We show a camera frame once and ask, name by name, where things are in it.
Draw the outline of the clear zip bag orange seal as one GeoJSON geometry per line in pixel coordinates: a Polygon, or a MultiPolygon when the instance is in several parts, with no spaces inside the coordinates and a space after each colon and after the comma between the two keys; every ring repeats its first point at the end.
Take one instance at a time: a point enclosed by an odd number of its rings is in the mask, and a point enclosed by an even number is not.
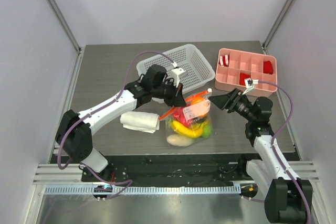
{"type": "MultiPolygon", "coordinates": [[[[209,97],[212,95],[212,92],[213,92],[212,89],[208,88],[205,91],[193,94],[193,95],[189,96],[188,98],[186,98],[186,106],[185,107],[174,107],[174,108],[170,109],[169,111],[167,111],[164,115],[162,115],[160,117],[160,121],[165,122],[166,138],[169,135],[177,134],[170,127],[170,122],[174,121],[174,119],[172,117],[172,114],[177,109],[182,109],[183,110],[185,118],[188,121],[191,122],[191,125],[192,124],[205,123],[206,125],[209,124],[209,125],[212,126],[211,116],[210,116],[211,102],[209,100],[209,97]],[[208,107],[199,107],[199,106],[196,106],[196,105],[190,105],[190,102],[196,97],[206,98],[209,102],[208,107]]],[[[204,138],[204,137],[194,138],[194,143],[193,144],[195,144],[197,142],[200,142],[202,140],[205,140],[205,139],[207,139],[207,138],[204,138]]]]}

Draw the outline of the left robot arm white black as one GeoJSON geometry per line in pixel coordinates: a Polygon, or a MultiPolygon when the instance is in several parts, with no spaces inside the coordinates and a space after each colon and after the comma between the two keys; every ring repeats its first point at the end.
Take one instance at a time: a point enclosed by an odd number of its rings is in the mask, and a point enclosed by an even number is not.
{"type": "Polygon", "coordinates": [[[179,66],[175,66],[170,75],[160,65],[150,66],[138,80],[125,83],[115,96],[93,108],[78,113],[65,112],[55,141],[70,160],[87,166],[98,180],[107,181],[112,169],[107,159],[93,147],[93,135],[115,118],[149,103],[152,98],[162,99],[170,107],[186,106],[181,83],[186,75],[187,71],[179,66]]]}

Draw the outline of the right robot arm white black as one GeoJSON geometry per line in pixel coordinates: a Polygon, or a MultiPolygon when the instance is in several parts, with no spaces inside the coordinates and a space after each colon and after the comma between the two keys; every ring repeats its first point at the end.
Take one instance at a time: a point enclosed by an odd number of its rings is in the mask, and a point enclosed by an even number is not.
{"type": "Polygon", "coordinates": [[[252,178],[264,199],[265,214],[271,223],[311,223],[313,188],[311,183],[291,168],[277,143],[269,123],[273,102],[258,97],[250,102],[238,89],[210,97],[213,105],[227,113],[236,112],[247,120],[246,138],[260,159],[237,166],[242,179],[252,178]]]}

